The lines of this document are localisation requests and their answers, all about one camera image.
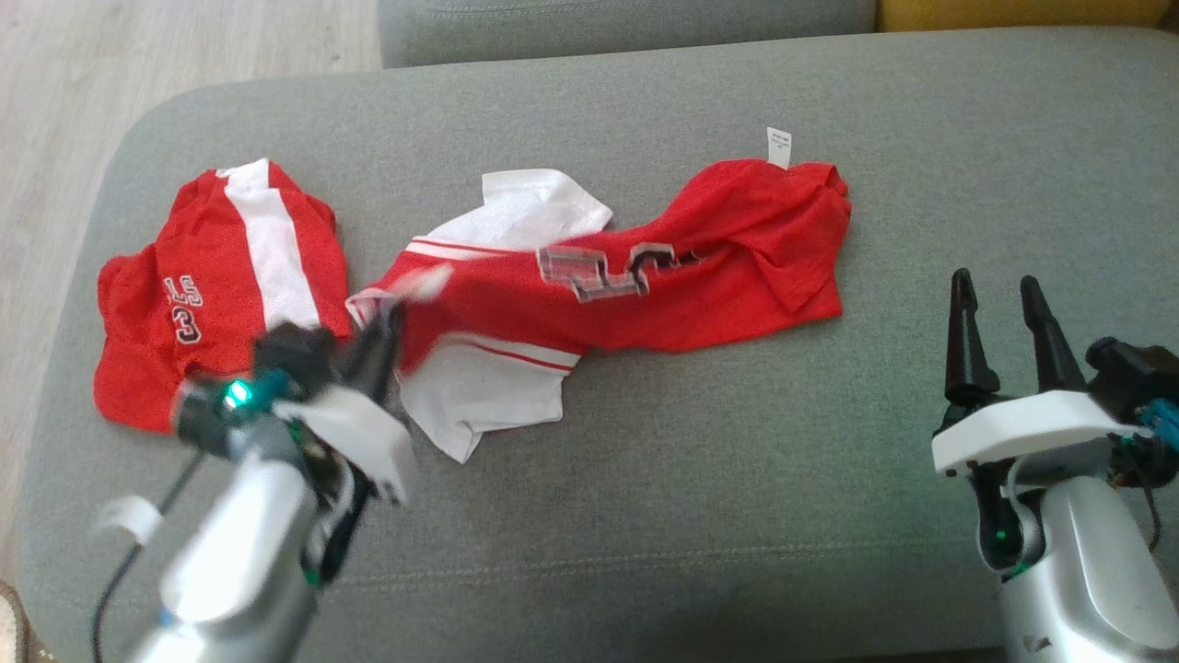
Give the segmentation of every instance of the white stripe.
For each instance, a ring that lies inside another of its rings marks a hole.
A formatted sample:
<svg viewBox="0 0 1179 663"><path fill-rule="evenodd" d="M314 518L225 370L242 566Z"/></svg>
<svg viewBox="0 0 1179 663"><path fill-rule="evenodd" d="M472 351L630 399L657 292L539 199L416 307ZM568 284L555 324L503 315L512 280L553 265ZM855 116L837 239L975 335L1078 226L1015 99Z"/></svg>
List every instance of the white stripe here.
<svg viewBox="0 0 1179 663"><path fill-rule="evenodd" d="M318 327L320 313L303 273L295 222L278 189L270 188L270 160L218 171L222 173L229 178L225 196L245 224L245 242L262 295L266 329L285 321Z"/></svg>
<svg viewBox="0 0 1179 663"><path fill-rule="evenodd" d="M433 256L436 258L446 258L453 261L469 261L479 258L493 258L495 256L506 255L500 251L480 251L477 249L459 249L454 247L436 247L434 244L423 244L421 242L410 242L406 250L411 254L421 254L423 256Z"/></svg>
<svg viewBox="0 0 1179 663"><path fill-rule="evenodd" d="M476 343L501 353L512 353L528 359L534 359L536 361L544 361L545 363L567 366L569 370L573 370L573 367L578 365L578 360L581 359L581 355L564 350L554 350L553 348L546 348L544 346L520 343L518 341L505 341L503 339L493 339L490 336L482 336L480 334L470 334L466 332L452 332L443 334L439 339L439 343Z"/></svg>

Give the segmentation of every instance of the gray sofa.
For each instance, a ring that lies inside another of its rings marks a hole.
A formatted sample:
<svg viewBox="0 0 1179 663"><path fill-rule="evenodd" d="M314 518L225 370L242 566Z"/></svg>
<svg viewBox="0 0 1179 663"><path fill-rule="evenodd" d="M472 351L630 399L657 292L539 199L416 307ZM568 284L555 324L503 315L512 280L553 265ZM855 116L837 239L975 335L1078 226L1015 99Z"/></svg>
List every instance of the gray sofa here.
<svg viewBox="0 0 1179 663"><path fill-rule="evenodd" d="M481 48L462 57L498 57ZM435 58L423 53L397 58ZM202 170L272 157L336 210L360 285L476 206L480 173L564 170L631 227L705 165L764 156L775 126L793 133L796 163L835 163L851 188L844 316L686 355L588 357L564 421L493 435L466 466L419 435L419 507L365 513L299 659L994 646L969 488L929 454L949 276L973 270L1009 392L1034 389L1023 274L1074 348L1109 334L1179 346L1175 71L1170 34L1025 28L453 64L167 101L107 170L46 379L18 578L33 624L62 661L87 659L90 611L127 546L88 537L95 508L159 499L189 457L104 422L90 378L99 267L150 242ZM116 598L108 651L154 617L156 579L228 474L198 473ZM1160 495L1172 531L1174 498ZM1175 537L1159 559L1174 578Z"/></svg>
<svg viewBox="0 0 1179 663"><path fill-rule="evenodd" d="M386 67L871 32L876 0L380 0Z"/></svg>

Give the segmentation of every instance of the clothing tag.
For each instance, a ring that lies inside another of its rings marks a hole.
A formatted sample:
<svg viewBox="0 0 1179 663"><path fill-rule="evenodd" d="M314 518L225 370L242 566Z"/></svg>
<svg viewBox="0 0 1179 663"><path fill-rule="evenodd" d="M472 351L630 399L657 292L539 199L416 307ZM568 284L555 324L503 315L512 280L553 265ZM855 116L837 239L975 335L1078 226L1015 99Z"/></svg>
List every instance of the clothing tag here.
<svg viewBox="0 0 1179 663"><path fill-rule="evenodd" d="M770 156L766 160L776 166L790 168L790 134L772 126L765 127L770 139Z"/></svg>
<svg viewBox="0 0 1179 663"><path fill-rule="evenodd" d="M154 504L139 495L127 495L103 506L94 531L119 527L134 537L139 545L147 545L163 520Z"/></svg>

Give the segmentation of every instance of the cable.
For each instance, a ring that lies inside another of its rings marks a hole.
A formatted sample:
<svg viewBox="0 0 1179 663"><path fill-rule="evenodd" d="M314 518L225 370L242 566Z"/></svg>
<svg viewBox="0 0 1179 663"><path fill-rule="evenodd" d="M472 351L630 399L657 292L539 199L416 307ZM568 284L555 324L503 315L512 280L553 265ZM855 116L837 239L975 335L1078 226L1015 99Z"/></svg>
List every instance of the cable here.
<svg viewBox="0 0 1179 663"><path fill-rule="evenodd" d="M1117 448L1118 452L1121 453L1122 458L1129 462L1131 470L1133 470L1134 474L1138 475L1138 483L1142 486L1142 495L1146 498L1146 507L1151 510L1152 527L1151 540L1146 544L1146 550L1153 553L1154 549L1159 546L1159 541L1162 539L1162 518L1159 517L1159 507L1154 504L1154 488L1151 487L1146 472L1142 471L1142 466L1139 465L1133 452L1121 445L1120 438L1114 441L1114 448Z"/></svg>
<svg viewBox="0 0 1179 663"><path fill-rule="evenodd" d="M1020 557L1016 563L1032 565L1040 560L1043 554L1045 540L1043 530L1040 527L1040 519L1036 518L1032 507L1020 501L1020 495L1017 492L1020 470L1023 470L1023 464L1030 455L1021 455L1019 460L1012 465L1010 470L1007 471L1007 501L1012 505L1012 511L1015 512L1015 517L1020 521L1020 538L1022 544L1020 547Z"/></svg>
<svg viewBox="0 0 1179 663"><path fill-rule="evenodd" d="M192 475L197 473L197 468L200 466L200 461L204 460L205 452L203 449L197 449L193 454L192 460L184 466L180 471L180 475L169 488L167 494L164 495L163 501L159 503L159 514L160 517L167 516L167 512L172 510L176 504L177 498L180 497L180 491L189 485ZM98 605L94 606L94 616L91 619L90 630L90 644L91 651L94 657L94 663L103 663L103 617L106 616L106 606L111 602L111 597L114 596L114 590L119 589L119 584L123 583L123 577L127 575L131 566L134 565L136 560L139 559L139 553L143 552L144 546L141 544L134 544L127 556L123 558L123 564L116 569L114 575L106 583L106 587L103 589L103 595L98 598Z"/></svg>

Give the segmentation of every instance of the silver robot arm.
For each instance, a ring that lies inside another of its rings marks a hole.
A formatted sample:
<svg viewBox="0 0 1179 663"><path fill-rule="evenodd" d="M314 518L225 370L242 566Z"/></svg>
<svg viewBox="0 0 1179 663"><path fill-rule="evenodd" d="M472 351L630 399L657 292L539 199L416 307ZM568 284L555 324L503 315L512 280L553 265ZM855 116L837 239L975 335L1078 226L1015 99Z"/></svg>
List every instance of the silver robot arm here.
<svg viewBox="0 0 1179 663"><path fill-rule="evenodd" d="M403 506L415 492L409 433L377 405L396 346L387 313L335 360L330 334L288 324L257 342L253 381L185 386L177 433L237 468L165 571L159 623L129 661L295 657L369 495Z"/></svg>
<svg viewBox="0 0 1179 663"><path fill-rule="evenodd" d="M1000 583L1010 663L1175 661L1179 612L1148 545L1111 484L1158 488L1179 470L1179 360L1104 339L1086 383L1039 283L1021 283L1041 393L999 395L974 314L954 275L947 352L950 401L934 466L967 478L977 543Z"/></svg>

